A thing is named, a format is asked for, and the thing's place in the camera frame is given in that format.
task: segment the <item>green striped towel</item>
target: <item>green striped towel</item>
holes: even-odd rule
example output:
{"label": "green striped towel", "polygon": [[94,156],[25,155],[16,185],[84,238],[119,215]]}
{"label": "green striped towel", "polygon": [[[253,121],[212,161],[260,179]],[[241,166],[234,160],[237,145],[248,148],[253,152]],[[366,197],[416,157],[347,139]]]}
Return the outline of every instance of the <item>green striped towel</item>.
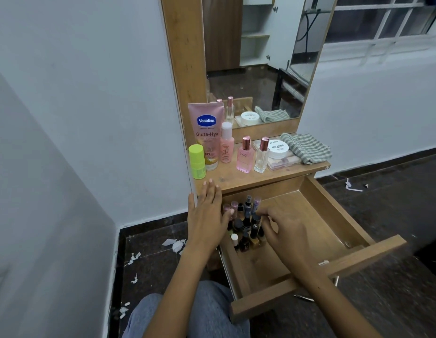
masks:
{"label": "green striped towel", "polygon": [[310,134],[290,135],[283,133],[281,140],[300,157],[303,164],[311,165],[332,158],[331,147],[322,144]]}
{"label": "green striped towel", "polygon": [[260,107],[255,106],[254,111],[259,114],[262,122],[277,122],[283,120],[289,120],[290,116],[286,110],[272,110],[272,111],[263,111]]}

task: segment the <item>blue jeans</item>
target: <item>blue jeans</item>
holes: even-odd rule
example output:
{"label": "blue jeans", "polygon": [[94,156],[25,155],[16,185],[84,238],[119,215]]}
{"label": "blue jeans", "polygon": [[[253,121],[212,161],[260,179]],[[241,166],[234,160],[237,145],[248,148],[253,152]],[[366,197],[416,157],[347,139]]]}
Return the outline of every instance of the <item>blue jeans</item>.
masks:
{"label": "blue jeans", "polygon": [[[133,310],[122,338],[142,338],[162,296],[145,296]],[[249,338],[249,320],[232,324],[229,319],[231,290],[213,281],[199,282],[191,309],[187,335],[189,338]]]}

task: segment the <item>drawer handle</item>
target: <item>drawer handle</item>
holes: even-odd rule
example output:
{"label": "drawer handle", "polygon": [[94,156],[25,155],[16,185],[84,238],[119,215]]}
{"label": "drawer handle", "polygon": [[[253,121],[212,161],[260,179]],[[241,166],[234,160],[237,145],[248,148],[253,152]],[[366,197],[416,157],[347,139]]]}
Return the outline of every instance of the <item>drawer handle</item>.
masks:
{"label": "drawer handle", "polygon": [[[338,285],[338,275],[333,279],[334,282],[334,286],[337,287]],[[304,301],[308,301],[308,302],[315,302],[314,299],[306,297],[306,296],[302,296],[299,294],[294,294],[294,296],[296,296],[298,299],[304,300]]]}

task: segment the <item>hand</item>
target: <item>hand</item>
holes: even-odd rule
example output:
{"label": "hand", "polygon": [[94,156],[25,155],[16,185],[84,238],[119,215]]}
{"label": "hand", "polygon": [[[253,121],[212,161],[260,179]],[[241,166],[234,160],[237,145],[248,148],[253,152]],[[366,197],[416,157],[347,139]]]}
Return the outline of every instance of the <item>hand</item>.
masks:
{"label": "hand", "polygon": [[[259,208],[256,213],[262,216],[262,227],[268,243],[294,276],[300,277],[300,274],[307,271],[308,267],[316,265],[310,251],[304,224],[297,219],[283,215],[272,207]],[[278,233],[274,232],[267,216],[277,223]]]}
{"label": "hand", "polygon": [[204,181],[195,207],[193,193],[188,196],[188,241],[186,249],[209,259],[227,231],[233,209],[221,216],[221,188],[212,179]]}

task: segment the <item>drawer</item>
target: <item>drawer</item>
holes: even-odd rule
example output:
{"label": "drawer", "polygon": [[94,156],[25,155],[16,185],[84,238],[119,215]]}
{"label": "drawer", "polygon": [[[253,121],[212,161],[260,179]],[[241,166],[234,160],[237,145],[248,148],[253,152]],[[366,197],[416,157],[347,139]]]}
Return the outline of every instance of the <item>drawer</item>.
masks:
{"label": "drawer", "polygon": [[[330,278],[357,272],[406,243],[399,235],[376,243],[311,174],[228,194],[223,204],[244,203],[247,195],[261,197],[262,207],[276,206],[300,219],[314,257],[329,261],[321,268]],[[276,223],[272,226],[277,231]],[[233,323],[271,309],[283,295],[300,289],[268,243],[242,253],[225,235],[219,251],[235,299]]]}

